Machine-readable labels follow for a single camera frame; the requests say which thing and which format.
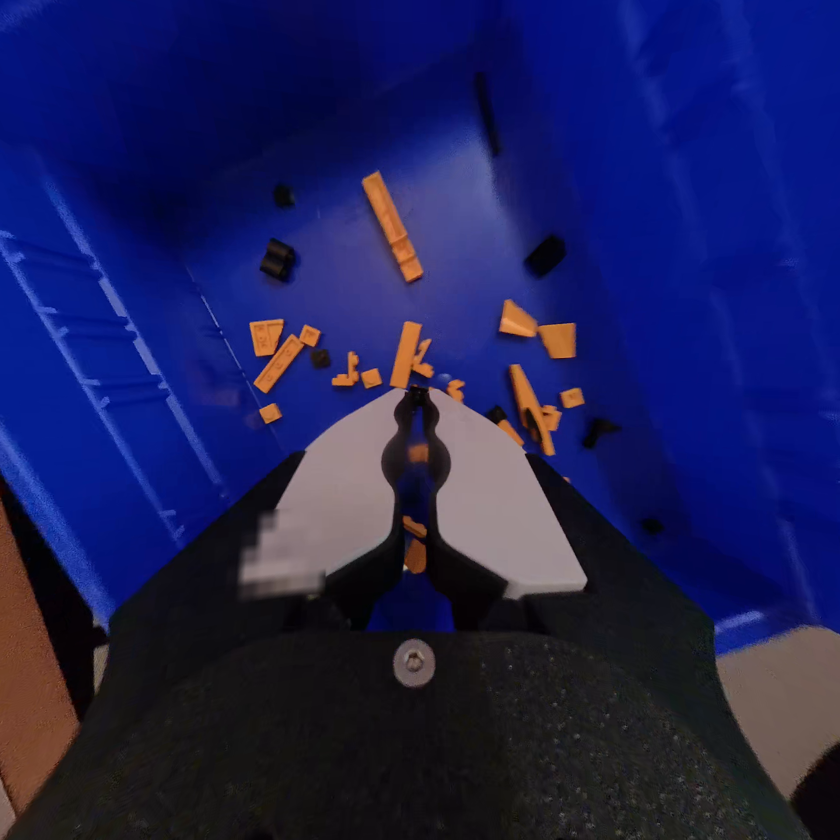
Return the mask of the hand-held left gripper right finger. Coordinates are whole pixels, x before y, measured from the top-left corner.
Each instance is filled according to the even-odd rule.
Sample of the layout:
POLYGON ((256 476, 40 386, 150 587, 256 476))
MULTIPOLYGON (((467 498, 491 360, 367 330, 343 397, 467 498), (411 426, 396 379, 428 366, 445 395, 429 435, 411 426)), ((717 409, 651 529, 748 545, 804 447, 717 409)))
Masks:
POLYGON ((504 430, 437 389, 429 441, 448 471, 435 494, 443 548, 490 574, 499 597, 582 592, 587 577, 524 449, 504 430))

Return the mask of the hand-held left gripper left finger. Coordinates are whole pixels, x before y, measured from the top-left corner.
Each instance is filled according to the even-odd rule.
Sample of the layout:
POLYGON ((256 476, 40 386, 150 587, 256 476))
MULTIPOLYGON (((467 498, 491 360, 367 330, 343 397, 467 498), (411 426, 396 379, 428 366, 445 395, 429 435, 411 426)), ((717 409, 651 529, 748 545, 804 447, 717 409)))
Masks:
POLYGON ((394 528, 395 492, 385 447, 399 431, 391 389, 339 420, 306 449, 276 505, 275 566, 330 575, 379 548, 394 528))

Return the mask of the blue plastic storage bin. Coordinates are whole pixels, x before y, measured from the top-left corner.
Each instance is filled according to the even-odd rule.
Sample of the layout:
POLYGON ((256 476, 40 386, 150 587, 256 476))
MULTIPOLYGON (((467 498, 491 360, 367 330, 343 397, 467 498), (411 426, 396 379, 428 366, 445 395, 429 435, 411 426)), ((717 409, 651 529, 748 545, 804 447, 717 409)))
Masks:
POLYGON ((838 631, 838 2, 2 2, 2 477, 96 617, 389 391, 260 262, 360 187, 421 277, 382 179, 459 105, 383 112, 479 72, 534 86, 664 457, 633 541, 721 652, 838 631))

